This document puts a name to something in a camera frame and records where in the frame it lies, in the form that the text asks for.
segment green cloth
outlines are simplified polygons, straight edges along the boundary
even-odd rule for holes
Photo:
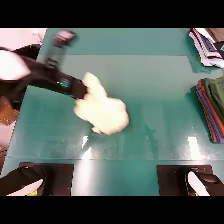
[[[202,79],[202,84],[217,114],[224,122],[224,76],[217,79]]]

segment green table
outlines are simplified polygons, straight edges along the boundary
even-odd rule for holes
[[[39,61],[57,31],[48,29]],[[2,175],[21,161],[74,163],[72,195],[159,195],[158,164],[211,164],[224,181],[224,146],[210,142],[194,88],[223,73],[200,64],[188,29],[74,31],[80,40],[63,72],[96,75],[127,105],[130,124],[98,135],[74,114],[73,99],[28,87]]]

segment clothing pile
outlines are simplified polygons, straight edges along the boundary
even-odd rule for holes
[[[201,63],[224,68],[224,28],[190,28]]]
[[[224,144],[224,76],[199,80],[196,94],[203,107],[212,141]]]

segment tabletop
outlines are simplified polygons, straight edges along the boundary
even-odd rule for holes
[[[39,61],[58,30],[48,29]],[[2,175],[19,162],[73,163],[72,195],[159,195],[158,164],[211,164],[224,181],[224,147],[210,141],[195,93],[199,79],[223,71],[201,65],[189,29],[72,30],[79,40],[62,71],[97,76],[126,104],[130,123],[96,134],[74,114],[74,99],[29,86]]]

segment yellow label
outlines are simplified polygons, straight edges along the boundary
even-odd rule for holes
[[[37,196],[37,191],[34,191],[34,192],[28,194],[27,196]]]

